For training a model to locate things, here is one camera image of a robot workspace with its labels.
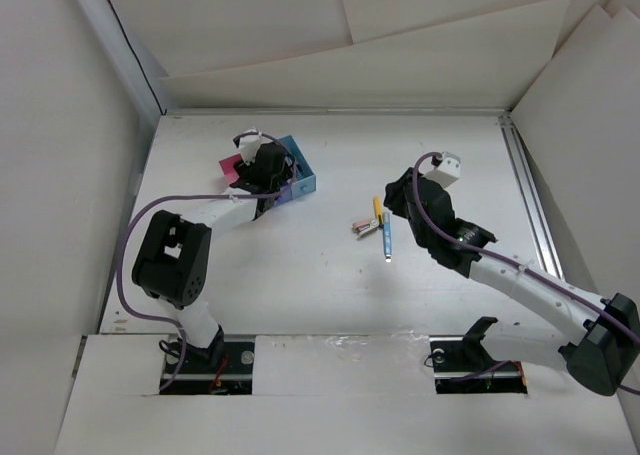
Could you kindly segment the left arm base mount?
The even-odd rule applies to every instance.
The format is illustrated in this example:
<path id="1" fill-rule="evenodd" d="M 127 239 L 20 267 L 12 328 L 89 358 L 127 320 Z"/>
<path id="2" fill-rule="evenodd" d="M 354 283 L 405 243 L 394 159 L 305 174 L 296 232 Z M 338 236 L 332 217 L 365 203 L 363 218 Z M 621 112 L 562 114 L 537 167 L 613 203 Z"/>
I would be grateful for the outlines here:
<path id="1" fill-rule="evenodd" d="M 164 353 L 159 382 L 161 395 L 251 395 L 255 360 L 255 338 L 232 336 L 224 342 L 224 349 L 217 365 L 199 360 L 187 353 L 175 380 L 164 385 L 175 372 L 180 355 L 181 342 L 176 338 L 159 342 Z"/>

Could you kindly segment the dark blue container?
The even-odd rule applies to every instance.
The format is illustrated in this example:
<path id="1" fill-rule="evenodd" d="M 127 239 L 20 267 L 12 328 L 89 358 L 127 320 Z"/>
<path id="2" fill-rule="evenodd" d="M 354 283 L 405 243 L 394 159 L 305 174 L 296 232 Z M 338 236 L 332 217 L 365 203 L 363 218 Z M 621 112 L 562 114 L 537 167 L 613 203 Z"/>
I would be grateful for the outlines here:
<path id="1" fill-rule="evenodd" d="M 293 189 L 291 186 L 287 186 L 283 188 L 283 192 L 279 197 L 277 197 L 274 201 L 274 206 L 278 207 L 289 203 L 293 200 Z"/>

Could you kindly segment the aluminium rail right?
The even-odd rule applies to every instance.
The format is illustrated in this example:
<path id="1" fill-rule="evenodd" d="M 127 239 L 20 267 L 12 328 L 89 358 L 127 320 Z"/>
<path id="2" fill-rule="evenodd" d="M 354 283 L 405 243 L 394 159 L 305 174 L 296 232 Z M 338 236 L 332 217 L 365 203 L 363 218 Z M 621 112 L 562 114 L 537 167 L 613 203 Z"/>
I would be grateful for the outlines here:
<path id="1" fill-rule="evenodd" d="M 508 114 L 500 116 L 498 124 L 523 198 L 539 263 L 547 273 L 563 279 L 563 267 L 527 160 L 522 138 Z"/>

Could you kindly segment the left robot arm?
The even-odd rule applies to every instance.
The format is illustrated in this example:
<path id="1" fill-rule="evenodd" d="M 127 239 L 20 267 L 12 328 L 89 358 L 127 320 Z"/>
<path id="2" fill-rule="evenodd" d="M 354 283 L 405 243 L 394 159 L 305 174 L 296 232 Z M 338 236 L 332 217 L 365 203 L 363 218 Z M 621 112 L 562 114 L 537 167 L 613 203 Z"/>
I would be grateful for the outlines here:
<path id="1" fill-rule="evenodd" d="M 260 218 L 286 193 L 295 158 L 279 141 L 250 143 L 234 164 L 238 179 L 189 213 L 157 211 L 150 219 L 132 268 L 132 281 L 182 327 L 188 359 L 201 371 L 222 362 L 224 332 L 209 313 L 203 291 L 212 242 Z"/>

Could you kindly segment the light blue container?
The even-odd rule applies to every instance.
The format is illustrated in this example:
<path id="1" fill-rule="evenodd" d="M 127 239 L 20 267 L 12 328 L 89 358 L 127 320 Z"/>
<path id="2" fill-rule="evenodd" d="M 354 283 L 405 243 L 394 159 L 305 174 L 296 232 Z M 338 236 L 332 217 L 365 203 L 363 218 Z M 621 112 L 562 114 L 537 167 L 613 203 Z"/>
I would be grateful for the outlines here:
<path id="1" fill-rule="evenodd" d="M 292 184 L 293 200 L 297 200 L 316 191 L 316 175 L 303 155 L 300 147 L 291 135 L 281 137 L 279 141 L 289 150 L 295 159 L 296 180 Z"/>

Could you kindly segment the yellow utility knife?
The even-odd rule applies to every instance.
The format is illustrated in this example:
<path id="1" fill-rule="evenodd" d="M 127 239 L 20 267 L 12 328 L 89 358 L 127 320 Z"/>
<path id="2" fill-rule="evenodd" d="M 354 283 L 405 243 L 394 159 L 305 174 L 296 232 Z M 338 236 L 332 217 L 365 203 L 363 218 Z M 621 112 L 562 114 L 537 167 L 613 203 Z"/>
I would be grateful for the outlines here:
<path id="1" fill-rule="evenodd" d="M 383 223 L 382 204 L 378 196 L 373 197 L 374 213 L 379 224 Z"/>

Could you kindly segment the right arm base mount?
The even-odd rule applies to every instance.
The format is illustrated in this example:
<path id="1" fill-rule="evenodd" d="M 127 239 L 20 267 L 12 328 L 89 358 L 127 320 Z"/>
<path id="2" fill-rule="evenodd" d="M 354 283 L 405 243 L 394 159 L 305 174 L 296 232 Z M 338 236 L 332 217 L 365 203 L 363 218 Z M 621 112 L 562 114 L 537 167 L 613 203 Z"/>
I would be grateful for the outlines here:
<path id="1" fill-rule="evenodd" d="M 429 337 L 423 365 L 433 371 L 438 395 L 528 393 L 522 364 L 494 360 L 481 344 L 497 323 L 495 317 L 481 317 L 462 335 Z"/>

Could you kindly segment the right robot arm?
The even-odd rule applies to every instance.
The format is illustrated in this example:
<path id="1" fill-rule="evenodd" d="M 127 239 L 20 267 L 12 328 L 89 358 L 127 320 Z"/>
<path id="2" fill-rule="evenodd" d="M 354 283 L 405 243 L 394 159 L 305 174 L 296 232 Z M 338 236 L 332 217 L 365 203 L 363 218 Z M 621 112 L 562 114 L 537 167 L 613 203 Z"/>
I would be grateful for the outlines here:
<path id="1" fill-rule="evenodd" d="M 427 358 L 437 392 L 476 393 L 520 362 L 565 372 L 598 395 L 623 389 L 639 357 L 633 300 L 621 293 L 603 298 L 489 250 L 494 234 L 457 217 L 449 193 L 431 173 L 408 168 L 386 185 L 383 205 L 408 222 L 415 243 L 437 265 L 505 295 L 547 324 L 536 328 L 482 315 L 462 334 L 435 337 Z"/>

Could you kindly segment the aluminium post left corner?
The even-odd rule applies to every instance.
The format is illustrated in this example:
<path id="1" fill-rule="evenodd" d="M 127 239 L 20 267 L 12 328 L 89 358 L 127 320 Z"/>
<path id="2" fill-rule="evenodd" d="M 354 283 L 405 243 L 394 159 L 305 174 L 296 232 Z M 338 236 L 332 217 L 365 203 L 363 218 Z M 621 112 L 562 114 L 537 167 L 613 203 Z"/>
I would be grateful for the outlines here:
<path id="1" fill-rule="evenodd" d="M 112 0 L 76 0 L 101 48 L 116 71 L 144 127 L 155 129 L 175 106 L 161 84 L 166 71 Z"/>

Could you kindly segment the light blue cutter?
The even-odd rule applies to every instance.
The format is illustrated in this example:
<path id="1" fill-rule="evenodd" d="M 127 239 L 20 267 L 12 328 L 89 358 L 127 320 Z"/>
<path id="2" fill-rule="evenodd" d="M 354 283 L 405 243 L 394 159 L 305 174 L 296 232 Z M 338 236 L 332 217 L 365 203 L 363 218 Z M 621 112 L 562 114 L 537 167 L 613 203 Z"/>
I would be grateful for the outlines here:
<path id="1" fill-rule="evenodd" d="M 390 263 L 392 260 L 392 234 L 391 234 L 391 215 L 385 211 L 383 213 L 383 250 L 385 261 Z"/>

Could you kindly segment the pink container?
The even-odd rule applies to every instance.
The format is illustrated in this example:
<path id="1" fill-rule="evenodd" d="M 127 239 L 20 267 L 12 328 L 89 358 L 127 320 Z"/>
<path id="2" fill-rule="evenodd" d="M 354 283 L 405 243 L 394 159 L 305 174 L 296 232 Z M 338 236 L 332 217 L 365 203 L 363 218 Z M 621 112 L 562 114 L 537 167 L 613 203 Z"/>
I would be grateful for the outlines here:
<path id="1" fill-rule="evenodd" d="M 219 161 L 220 169 L 228 185 L 235 183 L 239 179 L 235 165 L 242 161 L 240 154 L 235 154 Z"/>

